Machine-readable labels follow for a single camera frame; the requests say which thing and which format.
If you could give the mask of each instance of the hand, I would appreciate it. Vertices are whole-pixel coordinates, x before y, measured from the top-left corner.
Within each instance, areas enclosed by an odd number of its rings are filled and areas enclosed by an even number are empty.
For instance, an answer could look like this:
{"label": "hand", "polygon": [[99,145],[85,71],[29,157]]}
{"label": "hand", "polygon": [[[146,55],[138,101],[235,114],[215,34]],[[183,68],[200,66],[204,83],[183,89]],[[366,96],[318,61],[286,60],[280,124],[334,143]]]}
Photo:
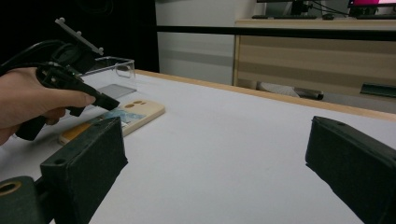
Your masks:
{"label": "hand", "polygon": [[35,68],[18,68],[0,77],[0,146],[26,120],[43,115],[52,125],[68,106],[84,107],[95,98],[82,91],[43,87],[35,77]]}

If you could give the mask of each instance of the wooden cabinet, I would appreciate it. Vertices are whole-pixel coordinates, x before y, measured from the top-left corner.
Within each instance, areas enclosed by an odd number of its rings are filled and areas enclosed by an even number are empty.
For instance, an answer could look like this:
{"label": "wooden cabinet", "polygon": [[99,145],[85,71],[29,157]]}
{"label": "wooden cabinet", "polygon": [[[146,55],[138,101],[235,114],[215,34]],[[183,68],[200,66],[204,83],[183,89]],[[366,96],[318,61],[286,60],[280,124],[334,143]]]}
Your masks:
{"label": "wooden cabinet", "polygon": [[[396,21],[245,20],[236,26],[324,31],[395,31]],[[396,41],[238,35],[233,84],[258,81],[316,91],[361,94],[364,83],[396,87]]]}

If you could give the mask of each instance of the clear acrylic box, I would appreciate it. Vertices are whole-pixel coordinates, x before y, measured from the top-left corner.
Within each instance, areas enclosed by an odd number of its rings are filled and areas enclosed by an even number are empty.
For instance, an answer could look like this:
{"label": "clear acrylic box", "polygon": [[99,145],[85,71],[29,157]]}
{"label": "clear acrylic box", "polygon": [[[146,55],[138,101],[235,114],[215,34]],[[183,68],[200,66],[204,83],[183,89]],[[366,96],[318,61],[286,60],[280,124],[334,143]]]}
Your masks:
{"label": "clear acrylic box", "polygon": [[86,84],[114,99],[136,91],[134,60],[98,58],[96,65],[80,77]]}

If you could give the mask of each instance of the white tabletop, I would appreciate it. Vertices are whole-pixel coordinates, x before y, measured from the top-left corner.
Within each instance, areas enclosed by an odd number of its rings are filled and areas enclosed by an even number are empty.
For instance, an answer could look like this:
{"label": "white tabletop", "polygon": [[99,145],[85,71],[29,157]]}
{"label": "white tabletop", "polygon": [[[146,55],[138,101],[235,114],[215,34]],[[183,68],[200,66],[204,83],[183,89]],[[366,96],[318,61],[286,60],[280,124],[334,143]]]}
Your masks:
{"label": "white tabletop", "polygon": [[[92,223],[361,223],[305,166],[311,119],[343,121],[396,148],[396,122],[137,75],[137,92],[166,112],[124,138],[129,163]],[[0,180],[41,176],[59,133],[103,110],[0,148]]]}

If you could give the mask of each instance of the monitor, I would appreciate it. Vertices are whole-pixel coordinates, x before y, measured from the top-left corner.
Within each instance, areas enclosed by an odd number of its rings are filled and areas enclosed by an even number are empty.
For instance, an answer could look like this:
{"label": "monitor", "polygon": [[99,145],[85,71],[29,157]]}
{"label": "monitor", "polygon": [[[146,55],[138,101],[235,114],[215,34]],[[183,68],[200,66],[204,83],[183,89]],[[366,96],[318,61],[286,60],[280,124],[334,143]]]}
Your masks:
{"label": "monitor", "polygon": [[256,0],[257,3],[280,3],[280,2],[292,2],[291,4],[291,15],[300,15],[307,11],[307,7],[304,6],[306,0]]}
{"label": "monitor", "polygon": [[396,7],[396,0],[349,0],[347,7]]}

